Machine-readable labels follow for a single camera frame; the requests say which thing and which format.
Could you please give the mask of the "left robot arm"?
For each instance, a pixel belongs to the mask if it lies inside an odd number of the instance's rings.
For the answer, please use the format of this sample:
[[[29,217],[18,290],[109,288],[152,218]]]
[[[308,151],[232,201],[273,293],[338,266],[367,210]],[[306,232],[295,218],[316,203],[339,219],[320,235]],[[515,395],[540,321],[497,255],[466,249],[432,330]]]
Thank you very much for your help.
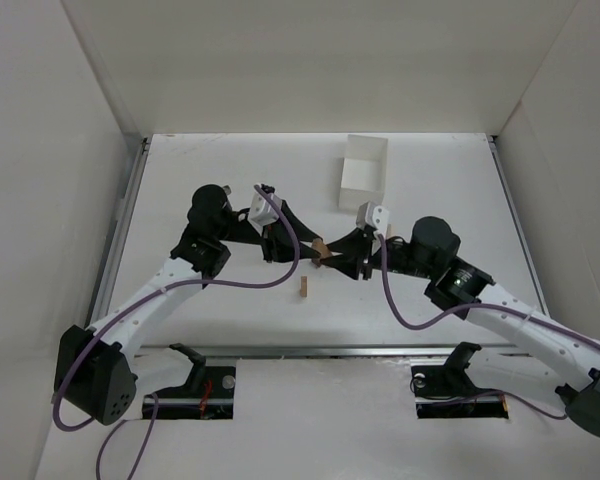
[[[187,224],[161,269],[129,300],[86,328],[73,325],[59,343],[52,419],[64,432],[76,431],[60,414],[68,401],[88,423],[111,425],[136,395],[193,383],[200,357],[175,344],[143,359],[136,357],[148,336],[181,304],[208,286],[265,290],[292,277],[303,259],[317,259],[310,246],[318,235],[299,220],[273,187],[254,188],[250,207],[232,208],[225,188],[198,188]],[[222,280],[231,252],[228,243],[256,245],[268,263],[286,263],[288,271],[265,283]]]

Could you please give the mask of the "white perforated box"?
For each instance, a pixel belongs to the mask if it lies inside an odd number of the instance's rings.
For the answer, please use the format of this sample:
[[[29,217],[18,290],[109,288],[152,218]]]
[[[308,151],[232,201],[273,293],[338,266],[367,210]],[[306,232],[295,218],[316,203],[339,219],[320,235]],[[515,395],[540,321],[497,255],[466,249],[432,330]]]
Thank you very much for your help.
[[[340,210],[357,211],[366,202],[383,202],[388,144],[383,137],[347,137],[338,195]]]

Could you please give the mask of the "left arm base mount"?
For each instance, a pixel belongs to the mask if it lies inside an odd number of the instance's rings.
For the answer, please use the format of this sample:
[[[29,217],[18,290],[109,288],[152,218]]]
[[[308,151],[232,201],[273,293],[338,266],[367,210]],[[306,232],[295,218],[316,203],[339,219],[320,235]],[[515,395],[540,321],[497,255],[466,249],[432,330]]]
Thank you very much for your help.
[[[236,367],[208,364],[204,355],[181,343],[171,344],[159,356],[165,369],[149,368],[149,391],[143,394],[141,413],[150,419],[155,406],[159,420],[231,420],[234,413]]]

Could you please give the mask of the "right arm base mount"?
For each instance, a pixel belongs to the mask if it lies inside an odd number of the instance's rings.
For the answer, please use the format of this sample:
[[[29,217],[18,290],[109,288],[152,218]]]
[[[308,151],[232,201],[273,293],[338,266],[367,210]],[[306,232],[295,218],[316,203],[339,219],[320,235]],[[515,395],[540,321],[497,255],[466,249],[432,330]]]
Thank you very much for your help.
[[[420,420],[508,419],[505,397],[497,390],[478,388],[467,370],[482,347],[462,342],[438,365],[413,365],[410,389]]]

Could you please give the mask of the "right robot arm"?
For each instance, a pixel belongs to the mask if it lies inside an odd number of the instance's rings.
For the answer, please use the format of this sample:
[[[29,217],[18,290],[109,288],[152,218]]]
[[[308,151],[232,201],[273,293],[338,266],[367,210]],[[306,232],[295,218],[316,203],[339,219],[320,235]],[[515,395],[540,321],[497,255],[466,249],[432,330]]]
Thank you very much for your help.
[[[386,239],[371,226],[356,228],[329,244],[332,254],[321,263],[354,280],[367,280],[373,271],[380,271],[392,311],[397,306],[389,274],[424,279],[425,296],[441,312],[420,324],[397,314],[403,327],[422,331],[454,316],[501,336],[524,353],[500,356],[463,341],[443,364],[412,367],[416,396],[439,408],[487,395],[535,399],[600,438],[600,341],[525,304],[489,274],[461,259],[460,244],[446,221],[427,216],[416,221],[409,240]]]

